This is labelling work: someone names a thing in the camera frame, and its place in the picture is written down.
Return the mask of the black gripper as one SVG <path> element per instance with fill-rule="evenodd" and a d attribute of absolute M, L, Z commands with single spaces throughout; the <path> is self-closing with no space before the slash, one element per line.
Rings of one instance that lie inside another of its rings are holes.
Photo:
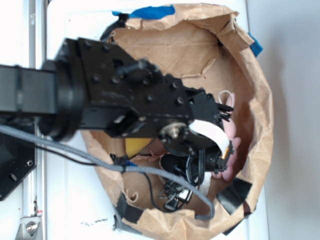
<path fill-rule="evenodd" d="M 230 107 L 202 88 L 163 75 L 147 60 L 133 59 L 118 45 L 77 42 L 87 92 L 82 129 L 103 130 L 113 138 L 158 138 L 179 157 L 215 145 L 227 149 L 223 118 Z"/>

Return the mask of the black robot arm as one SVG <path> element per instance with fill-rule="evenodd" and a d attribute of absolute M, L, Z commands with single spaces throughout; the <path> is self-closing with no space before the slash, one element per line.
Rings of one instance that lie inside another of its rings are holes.
<path fill-rule="evenodd" d="M 176 156 L 231 150 L 223 111 L 203 89 L 185 87 L 120 46 L 66 39 L 41 69 L 0 67 L 0 122 L 36 123 L 46 136 L 70 139 L 77 130 L 113 138 L 159 138 Z"/>

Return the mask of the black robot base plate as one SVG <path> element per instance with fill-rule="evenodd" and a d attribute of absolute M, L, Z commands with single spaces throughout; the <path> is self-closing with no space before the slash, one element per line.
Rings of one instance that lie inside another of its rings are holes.
<path fill-rule="evenodd" d="M 0 200 L 4 201 L 37 166 L 35 145 L 0 134 Z"/>

